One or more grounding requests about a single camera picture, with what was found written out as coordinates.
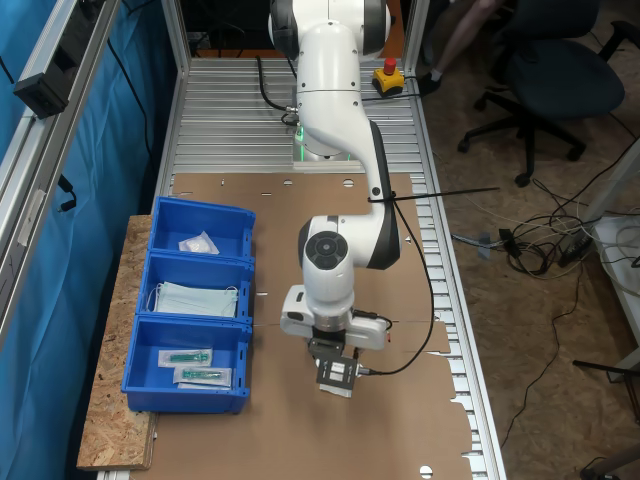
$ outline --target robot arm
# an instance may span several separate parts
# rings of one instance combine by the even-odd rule
[[[388,36],[385,1],[272,0],[271,8],[274,45],[298,59],[303,148],[319,158],[349,153],[364,167],[369,197],[389,198],[382,135],[360,95],[360,61],[377,56]],[[372,203],[366,215],[316,216],[300,231],[298,248],[304,285],[289,291],[281,328],[310,339],[321,388],[350,396],[358,365],[342,357],[344,346],[380,350],[387,326],[375,315],[354,315],[353,269],[384,270],[400,257],[393,205]]]

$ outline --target blue bin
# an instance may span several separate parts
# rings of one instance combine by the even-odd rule
[[[246,384],[251,327],[230,322],[137,315],[122,378],[134,411],[238,413],[249,398]],[[213,367],[232,368],[229,390],[179,389],[173,368],[158,367],[158,351],[213,348]]]
[[[194,320],[218,320],[251,325],[249,295],[253,265],[246,262],[222,260],[210,255],[182,256],[149,251],[144,264],[137,313],[177,318],[185,314],[156,313],[154,289],[159,283],[170,282],[183,287],[225,290],[238,289],[238,301],[233,317],[191,315]]]
[[[192,202],[175,198],[156,199],[149,247],[158,252],[180,252],[178,244],[207,232],[220,253],[217,258],[253,262],[251,231],[256,214],[243,208]]]

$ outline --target face mask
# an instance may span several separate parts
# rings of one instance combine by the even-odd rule
[[[233,317],[236,313],[238,289],[235,287],[229,287],[226,290],[209,290],[165,282],[158,284],[154,290],[156,292],[154,312],[212,317]]]

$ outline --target black office chair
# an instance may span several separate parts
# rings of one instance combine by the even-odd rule
[[[625,38],[640,48],[640,31],[627,22],[613,22],[615,33],[597,54],[564,38],[589,33],[598,15],[599,0],[518,0],[509,23],[496,36],[497,61],[492,76],[506,84],[518,99],[486,92],[474,105],[487,101],[511,117],[466,133],[458,145],[469,151],[469,139],[507,128],[518,128],[525,139],[527,171],[515,178],[525,187],[534,170],[535,130],[543,130],[573,146],[567,158],[576,161],[586,145],[554,123],[611,112],[622,103],[624,87],[607,61]]]

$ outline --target plastic bag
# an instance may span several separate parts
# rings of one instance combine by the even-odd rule
[[[231,386],[230,368],[176,367],[173,383],[200,383],[202,385]]]
[[[213,350],[159,350],[159,367],[210,367]]]
[[[213,241],[207,235],[207,232],[202,232],[197,237],[187,238],[178,243],[178,248],[181,252],[194,252],[194,253],[210,253],[212,255],[218,255],[220,251],[213,244]]]

